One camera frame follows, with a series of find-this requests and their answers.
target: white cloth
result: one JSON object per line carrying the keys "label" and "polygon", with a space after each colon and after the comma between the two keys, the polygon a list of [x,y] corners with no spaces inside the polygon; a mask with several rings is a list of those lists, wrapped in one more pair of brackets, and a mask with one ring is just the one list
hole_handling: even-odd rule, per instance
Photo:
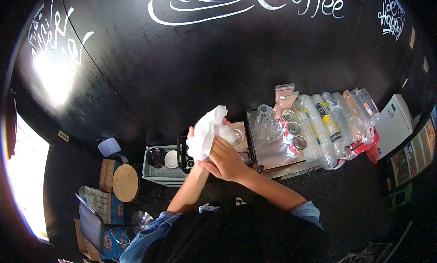
{"label": "white cloth", "polygon": [[235,142],[235,134],[229,125],[222,124],[228,114],[226,106],[217,106],[200,118],[194,126],[194,136],[187,139],[188,152],[194,160],[203,161],[209,156],[214,136],[221,136],[230,144]]}

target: white mini fridge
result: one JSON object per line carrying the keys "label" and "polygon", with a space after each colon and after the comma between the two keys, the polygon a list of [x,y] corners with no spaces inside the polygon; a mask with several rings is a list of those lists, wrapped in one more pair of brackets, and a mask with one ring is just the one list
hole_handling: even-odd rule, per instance
{"label": "white mini fridge", "polygon": [[375,125],[379,134],[376,144],[380,151],[379,159],[399,146],[412,134],[412,116],[407,103],[400,94],[391,97],[389,103],[381,111]]}

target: hand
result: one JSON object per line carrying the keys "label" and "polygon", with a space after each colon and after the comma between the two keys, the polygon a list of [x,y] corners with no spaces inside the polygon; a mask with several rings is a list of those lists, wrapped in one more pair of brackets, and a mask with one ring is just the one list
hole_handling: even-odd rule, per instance
{"label": "hand", "polygon": [[[228,120],[226,118],[223,118],[221,123],[225,124],[225,125],[230,125],[231,124],[231,122],[228,122]],[[190,130],[188,131],[187,137],[191,138],[193,136],[194,136],[194,127],[190,127]],[[201,170],[205,170],[204,167],[200,166],[201,162],[208,162],[208,161],[194,161],[194,167],[196,167],[196,169],[200,168]]]}
{"label": "hand", "polygon": [[200,165],[219,179],[240,182],[250,171],[238,152],[222,137],[215,136],[209,158],[214,162],[202,162]]}

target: denim shirt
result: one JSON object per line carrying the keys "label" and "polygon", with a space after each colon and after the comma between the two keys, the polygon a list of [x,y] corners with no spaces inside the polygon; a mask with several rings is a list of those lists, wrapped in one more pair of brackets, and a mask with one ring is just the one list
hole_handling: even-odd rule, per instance
{"label": "denim shirt", "polygon": [[[316,224],[323,229],[319,223],[320,211],[311,201],[296,207],[291,214],[293,216],[305,219]],[[131,241],[124,253],[120,256],[120,263],[140,263],[146,249],[155,240],[166,236],[172,224],[180,217],[181,214],[173,214],[171,212],[162,212],[154,222],[152,222],[145,230],[139,232]]]}

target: black apron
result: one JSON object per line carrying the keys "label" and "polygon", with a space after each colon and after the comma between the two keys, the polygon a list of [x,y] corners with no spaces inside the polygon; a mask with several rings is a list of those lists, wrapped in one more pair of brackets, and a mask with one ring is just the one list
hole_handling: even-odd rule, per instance
{"label": "black apron", "polygon": [[328,235],[315,224],[257,198],[229,201],[218,211],[181,215],[141,262],[322,262]]}

